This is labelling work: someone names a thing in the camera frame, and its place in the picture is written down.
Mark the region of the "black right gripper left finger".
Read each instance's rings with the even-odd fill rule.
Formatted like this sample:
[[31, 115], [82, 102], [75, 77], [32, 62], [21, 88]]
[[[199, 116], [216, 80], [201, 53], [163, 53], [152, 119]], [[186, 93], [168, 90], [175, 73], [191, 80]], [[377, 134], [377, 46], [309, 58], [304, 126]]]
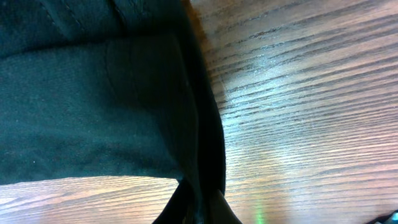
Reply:
[[182, 180], [153, 224], [197, 224], [199, 223], [197, 202], [190, 183]]

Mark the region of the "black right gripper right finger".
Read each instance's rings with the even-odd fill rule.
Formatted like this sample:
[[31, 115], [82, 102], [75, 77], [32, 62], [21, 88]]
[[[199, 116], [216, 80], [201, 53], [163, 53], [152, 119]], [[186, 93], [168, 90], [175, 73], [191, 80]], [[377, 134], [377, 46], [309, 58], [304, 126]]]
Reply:
[[208, 203], [211, 224], [242, 224], [220, 190], [210, 194]]

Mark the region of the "black t-shirt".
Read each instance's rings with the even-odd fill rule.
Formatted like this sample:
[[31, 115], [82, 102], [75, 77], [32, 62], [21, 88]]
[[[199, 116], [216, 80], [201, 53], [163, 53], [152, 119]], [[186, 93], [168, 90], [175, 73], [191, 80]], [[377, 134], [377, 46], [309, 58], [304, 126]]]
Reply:
[[225, 190], [218, 108], [181, 1], [1, 2], [1, 183], [187, 180]]

